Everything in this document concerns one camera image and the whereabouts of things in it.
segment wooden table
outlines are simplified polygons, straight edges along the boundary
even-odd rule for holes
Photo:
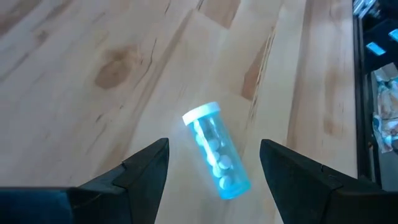
[[[1,185],[80,185],[161,137],[157,223],[280,222],[264,138],[356,177],[351,1],[1,4]],[[181,119],[209,101],[252,181],[230,201]]]

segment white bottle cap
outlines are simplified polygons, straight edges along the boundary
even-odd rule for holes
[[[207,103],[205,105],[201,105],[193,110],[190,110],[188,113],[186,113],[182,116],[182,119],[184,120],[184,124],[188,125],[194,120],[197,120],[206,115],[209,115],[209,114],[212,114],[215,112],[219,112],[219,111],[220,111],[220,106],[218,106],[218,103],[211,102],[211,103]]]

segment pill bottle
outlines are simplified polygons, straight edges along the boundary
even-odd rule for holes
[[[201,105],[182,119],[193,133],[220,197],[232,199],[248,191],[250,180],[221,119],[218,103]]]

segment butcher block countertop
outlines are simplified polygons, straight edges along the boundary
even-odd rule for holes
[[[0,4],[2,186],[78,186],[167,137],[156,223],[282,223],[261,139],[357,175],[351,0]],[[233,200],[181,119],[210,101],[252,182]]]

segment wooden surface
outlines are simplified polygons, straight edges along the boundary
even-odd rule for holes
[[[277,223],[261,139],[356,175],[350,1],[1,4],[1,185],[80,185],[168,137],[157,223]],[[230,201],[181,119],[209,101],[252,181]]]

